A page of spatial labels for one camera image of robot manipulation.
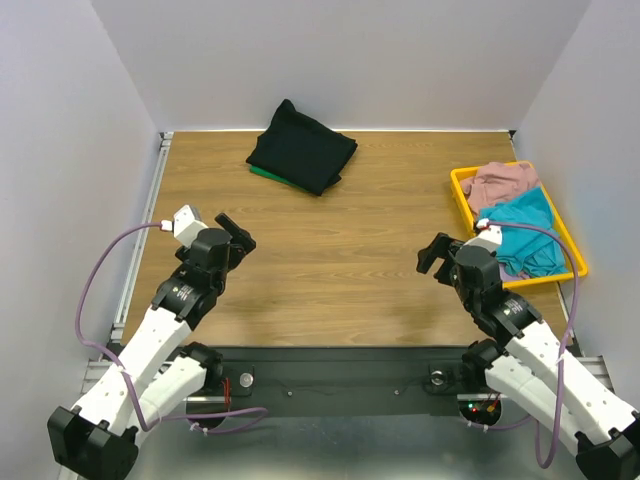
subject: wooden tabletop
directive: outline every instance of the wooden tabletop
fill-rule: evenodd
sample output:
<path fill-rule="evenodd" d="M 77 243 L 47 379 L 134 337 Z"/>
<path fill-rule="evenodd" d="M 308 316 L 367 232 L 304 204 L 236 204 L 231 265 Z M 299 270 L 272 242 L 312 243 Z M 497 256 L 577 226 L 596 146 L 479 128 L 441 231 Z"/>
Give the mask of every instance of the wooden tabletop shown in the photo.
<path fill-rule="evenodd" d="M 226 212 L 258 247 L 228 276 L 187 340 L 210 345 L 467 345 L 484 338 L 455 291 L 416 273 L 438 232 L 466 238 L 451 195 L 457 167 L 514 160 L 506 133 L 346 132 L 358 149 L 322 197 L 249 172 L 256 132 L 176 133 L 153 218 L 184 204 Z M 178 266 L 171 235 L 149 234 L 123 342 Z M 554 284 L 520 290 L 556 335 Z"/>

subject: wall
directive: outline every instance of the wall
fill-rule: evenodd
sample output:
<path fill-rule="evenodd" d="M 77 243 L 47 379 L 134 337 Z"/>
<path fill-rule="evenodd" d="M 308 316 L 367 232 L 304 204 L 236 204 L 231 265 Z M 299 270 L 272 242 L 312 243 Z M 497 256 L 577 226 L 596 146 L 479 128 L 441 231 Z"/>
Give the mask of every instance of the wall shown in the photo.
<path fill-rule="evenodd" d="M 512 129 L 588 0 L 92 0 L 162 130 Z"/>
<path fill-rule="evenodd" d="M 0 478 L 53 479 L 47 418 L 77 398 L 82 285 L 139 221 L 156 128 L 91 4 L 0 2 Z M 105 340 L 129 248 L 97 279 L 85 333 Z"/>
<path fill-rule="evenodd" d="M 594 0 L 515 136 L 569 220 L 590 273 L 577 335 L 603 354 L 616 390 L 640 405 L 635 380 L 640 292 L 640 4 Z"/>

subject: yellow basket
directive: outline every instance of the yellow basket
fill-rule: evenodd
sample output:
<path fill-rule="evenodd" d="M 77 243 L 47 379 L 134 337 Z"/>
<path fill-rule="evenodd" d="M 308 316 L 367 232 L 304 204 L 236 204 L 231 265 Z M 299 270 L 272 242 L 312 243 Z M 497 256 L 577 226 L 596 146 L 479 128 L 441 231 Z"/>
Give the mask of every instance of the yellow basket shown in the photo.
<path fill-rule="evenodd" d="M 518 163 L 528 163 L 529 165 L 531 165 L 530 162 L 511 162 L 511 163 L 507 163 L 507 165 L 517 165 Z M 464 221 L 464 225 L 467 228 L 467 232 L 469 233 L 470 237 L 475 236 L 475 232 L 473 231 L 473 224 L 474 224 L 473 213 L 471 212 L 471 209 L 469 208 L 469 204 L 467 203 L 467 199 L 465 198 L 464 193 L 462 192 L 460 181 L 464 180 L 465 178 L 475 176 L 479 168 L 480 167 L 468 167 L 468 168 L 456 168 L 455 170 L 451 170 L 451 190 L 453 191 L 453 196 L 456 199 L 458 208 L 462 213 L 462 220 Z M 587 264 L 585 263 L 584 258 L 582 258 L 582 254 L 578 250 L 578 247 L 576 246 L 575 242 L 571 238 L 571 235 L 569 234 L 567 227 L 564 225 L 564 222 L 562 221 L 562 218 L 560 217 L 558 210 L 556 210 L 556 207 L 551 201 L 551 197 L 549 196 L 549 193 L 547 193 L 547 190 L 544 188 L 544 186 L 542 186 L 542 191 L 544 192 L 544 195 L 547 197 L 547 200 L 549 201 L 549 205 L 551 206 L 551 211 L 553 212 L 553 228 L 556 232 L 560 234 L 560 238 L 562 238 L 562 241 L 569 247 L 569 250 L 571 250 L 573 257 L 576 260 L 576 264 L 578 265 L 578 276 L 584 277 L 589 272 L 589 268 L 587 267 Z M 518 288 L 518 287 L 526 287 L 528 285 L 538 285 L 541 283 L 564 282 L 565 280 L 571 280 L 573 278 L 573 272 L 571 272 L 571 263 L 569 262 L 568 258 L 566 260 L 567 260 L 566 261 L 567 268 L 569 269 L 568 273 L 561 273 L 558 275 L 551 275 L 548 277 L 529 278 L 527 280 L 518 280 L 515 282 L 506 282 L 504 286 L 507 288 Z"/>

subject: blue towel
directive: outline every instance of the blue towel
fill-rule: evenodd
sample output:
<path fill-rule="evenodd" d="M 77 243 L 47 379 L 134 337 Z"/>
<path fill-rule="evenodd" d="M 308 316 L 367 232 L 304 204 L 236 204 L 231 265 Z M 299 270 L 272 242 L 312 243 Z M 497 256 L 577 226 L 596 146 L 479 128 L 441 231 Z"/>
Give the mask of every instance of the blue towel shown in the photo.
<path fill-rule="evenodd" d="M 551 228 L 553 212 L 540 187 L 508 203 L 484 208 L 478 218 L 535 225 L 554 232 Z M 502 245 L 496 252 L 496 258 L 505 264 L 509 275 L 518 275 L 524 270 L 532 277 L 546 277 L 568 271 L 562 249 L 555 240 L 540 232 L 522 228 L 502 228 Z"/>

